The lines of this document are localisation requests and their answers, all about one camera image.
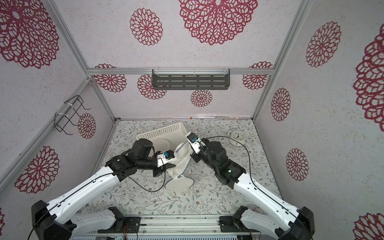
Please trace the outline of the white perforated plastic basket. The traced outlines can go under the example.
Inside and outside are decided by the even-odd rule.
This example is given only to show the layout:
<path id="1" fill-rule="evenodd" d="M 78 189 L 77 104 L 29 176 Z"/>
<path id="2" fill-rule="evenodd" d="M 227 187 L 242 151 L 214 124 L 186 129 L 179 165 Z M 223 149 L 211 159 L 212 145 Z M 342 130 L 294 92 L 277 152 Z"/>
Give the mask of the white perforated plastic basket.
<path id="1" fill-rule="evenodd" d="M 175 151 L 180 144 L 184 144 L 187 141 L 185 137 L 186 134 L 187 130 L 184 124 L 178 122 L 149 132 L 138 134 L 136 136 L 136 140 L 147 139 L 151 141 L 156 151 Z"/>

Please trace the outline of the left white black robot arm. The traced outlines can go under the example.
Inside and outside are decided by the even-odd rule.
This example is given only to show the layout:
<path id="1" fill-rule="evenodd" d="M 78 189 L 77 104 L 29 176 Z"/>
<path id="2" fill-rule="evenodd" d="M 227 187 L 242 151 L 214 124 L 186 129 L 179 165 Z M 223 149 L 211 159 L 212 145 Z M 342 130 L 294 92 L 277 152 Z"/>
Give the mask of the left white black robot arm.
<path id="1" fill-rule="evenodd" d="M 175 167 L 174 159 L 176 156 L 172 150 L 156 152 L 151 141 L 135 141 L 131 149 L 107 161 L 98 172 L 72 190 L 48 203 L 40 200 L 33 204 L 32 232 L 39 240 L 69 240 L 90 232 L 120 233 L 126 228 L 126 223 L 117 207 L 87 215 L 79 215 L 78 210 L 137 170 L 152 170 L 156 177 Z"/>

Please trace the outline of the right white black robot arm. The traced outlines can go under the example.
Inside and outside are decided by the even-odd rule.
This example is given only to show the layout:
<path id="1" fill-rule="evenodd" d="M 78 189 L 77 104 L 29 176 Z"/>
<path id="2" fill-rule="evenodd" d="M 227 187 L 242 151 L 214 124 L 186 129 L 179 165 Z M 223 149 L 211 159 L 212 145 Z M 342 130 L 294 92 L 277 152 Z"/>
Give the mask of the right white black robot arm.
<path id="1" fill-rule="evenodd" d="M 265 214 L 241 206 L 229 219 L 229 226 L 239 232 L 255 230 L 275 240 L 311 240 L 315 233 L 314 214 L 285 202 L 259 184 L 243 167 L 230 160 L 220 142 L 188 138 L 192 158 L 203 161 L 220 183 L 247 197 Z"/>

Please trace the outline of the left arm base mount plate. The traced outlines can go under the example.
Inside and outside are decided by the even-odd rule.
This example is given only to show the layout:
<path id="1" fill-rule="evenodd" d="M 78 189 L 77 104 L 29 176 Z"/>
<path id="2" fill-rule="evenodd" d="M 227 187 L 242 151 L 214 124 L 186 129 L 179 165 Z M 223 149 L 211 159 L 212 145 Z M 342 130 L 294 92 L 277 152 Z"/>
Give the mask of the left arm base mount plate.
<path id="1" fill-rule="evenodd" d="M 125 217 L 116 222 L 107 230 L 98 230 L 99 234 L 128 234 L 139 233 L 142 218 Z"/>

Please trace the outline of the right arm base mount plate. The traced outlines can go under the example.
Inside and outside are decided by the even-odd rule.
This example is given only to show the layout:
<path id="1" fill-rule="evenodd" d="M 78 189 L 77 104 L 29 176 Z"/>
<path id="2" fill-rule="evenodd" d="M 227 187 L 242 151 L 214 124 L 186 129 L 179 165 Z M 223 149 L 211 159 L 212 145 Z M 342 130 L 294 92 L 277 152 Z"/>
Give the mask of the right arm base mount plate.
<path id="1" fill-rule="evenodd" d="M 245 233 L 250 231 L 240 219 L 236 219 L 233 216 L 220 216 L 219 226 L 222 233 Z"/>

